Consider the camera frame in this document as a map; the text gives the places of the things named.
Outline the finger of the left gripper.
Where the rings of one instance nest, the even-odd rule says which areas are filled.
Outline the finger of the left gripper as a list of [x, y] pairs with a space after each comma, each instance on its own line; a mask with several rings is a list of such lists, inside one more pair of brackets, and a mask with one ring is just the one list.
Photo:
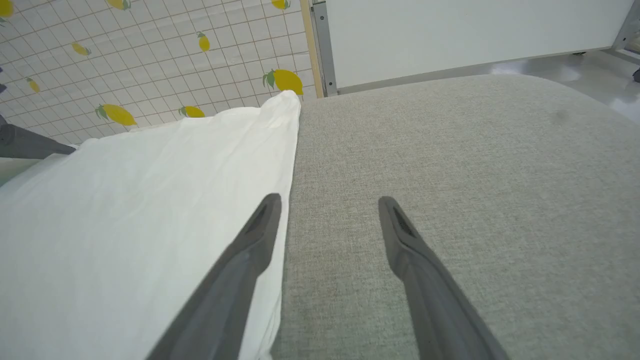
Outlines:
[[13, 124], [0, 125], [0, 158], [43, 160], [50, 155], [70, 155], [76, 148]]

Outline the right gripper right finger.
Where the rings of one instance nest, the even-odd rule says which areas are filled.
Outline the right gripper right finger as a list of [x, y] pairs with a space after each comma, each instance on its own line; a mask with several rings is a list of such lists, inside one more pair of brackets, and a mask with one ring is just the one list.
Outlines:
[[510, 360], [398, 201], [382, 196], [378, 212], [390, 269], [406, 293], [420, 360]]

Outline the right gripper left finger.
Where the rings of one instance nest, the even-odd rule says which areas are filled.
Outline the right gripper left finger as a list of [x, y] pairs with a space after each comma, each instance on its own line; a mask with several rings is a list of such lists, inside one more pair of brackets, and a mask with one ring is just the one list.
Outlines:
[[146, 360], [238, 360], [258, 277], [274, 253], [281, 212], [278, 193], [260, 201]]

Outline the white garment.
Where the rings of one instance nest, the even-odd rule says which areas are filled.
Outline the white garment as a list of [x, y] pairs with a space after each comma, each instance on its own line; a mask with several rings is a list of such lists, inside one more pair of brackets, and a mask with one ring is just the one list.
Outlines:
[[[0, 360], [273, 360], [302, 104], [290, 90], [51, 154], [0, 185]], [[260, 253], [238, 335], [203, 298], [240, 235]]]

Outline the lemon print tile backdrop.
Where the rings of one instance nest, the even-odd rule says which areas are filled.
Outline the lemon print tile backdrop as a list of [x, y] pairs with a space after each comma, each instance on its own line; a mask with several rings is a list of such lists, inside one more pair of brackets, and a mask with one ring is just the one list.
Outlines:
[[323, 96], [313, 0], [0, 0], [0, 124], [81, 144]]

